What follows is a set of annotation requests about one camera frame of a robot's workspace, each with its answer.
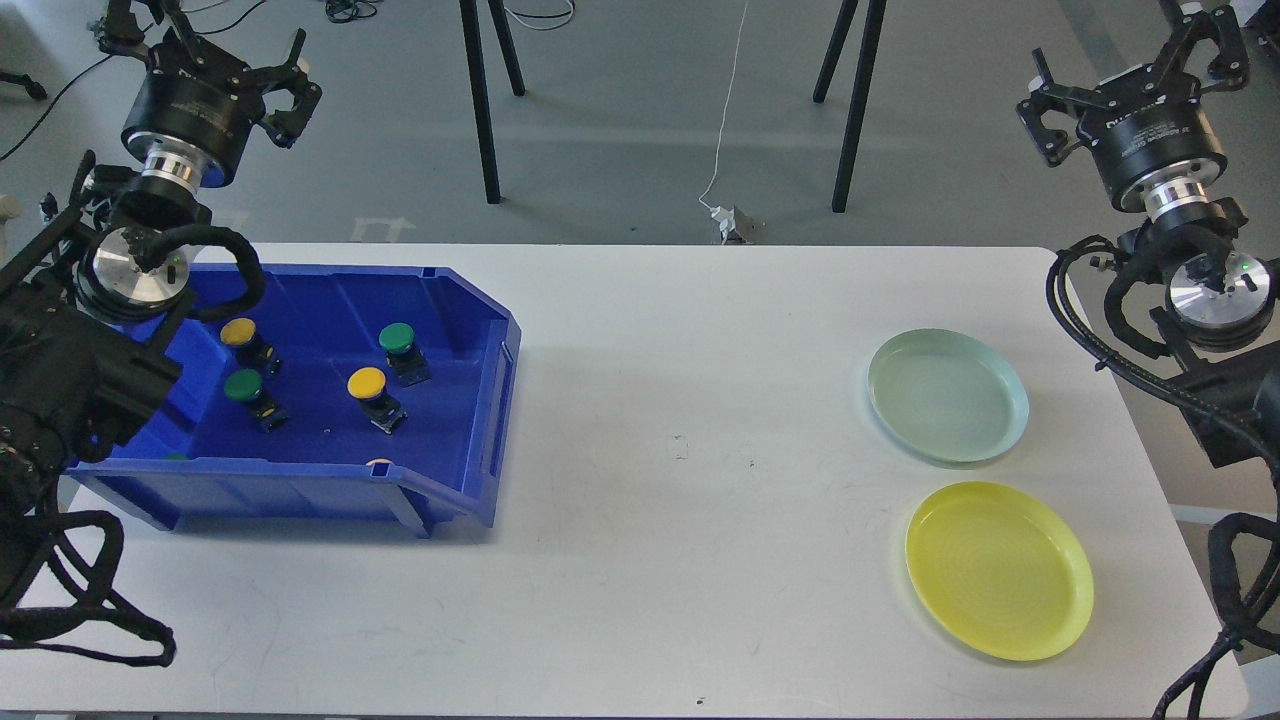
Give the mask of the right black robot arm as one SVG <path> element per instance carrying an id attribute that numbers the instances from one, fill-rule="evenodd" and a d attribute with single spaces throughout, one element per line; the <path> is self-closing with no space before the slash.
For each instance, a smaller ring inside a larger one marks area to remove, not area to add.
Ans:
<path id="1" fill-rule="evenodd" d="M 1044 283 L 1055 320 L 1096 361 L 1184 416 L 1211 464 L 1277 470 L 1277 261 L 1235 247 L 1247 218 L 1210 186 L 1228 159 L 1202 108 L 1244 88 L 1230 6 L 1184 10 L 1156 59 L 1092 88 L 1055 81 L 1041 50 L 1016 113 L 1044 161 L 1085 149 L 1111 206 L 1143 222 L 1061 250 Z"/>

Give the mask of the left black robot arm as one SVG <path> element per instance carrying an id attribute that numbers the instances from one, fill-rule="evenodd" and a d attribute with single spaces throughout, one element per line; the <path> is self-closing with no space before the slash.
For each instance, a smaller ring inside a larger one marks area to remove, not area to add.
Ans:
<path id="1" fill-rule="evenodd" d="M 178 1 L 110 1 L 95 37 L 146 74 L 122 131 L 128 167 L 86 152 L 67 205 L 3 268 L 3 610 L 17 609 L 67 523 L 44 510 L 60 475 L 127 445 L 180 375 L 183 322 L 221 322 L 266 292 L 256 250 L 212 224 L 201 190 L 228 186 L 253 129 L 294 145 L 323 96 L 297 29 L 252 67 L 198 32 Z"/>

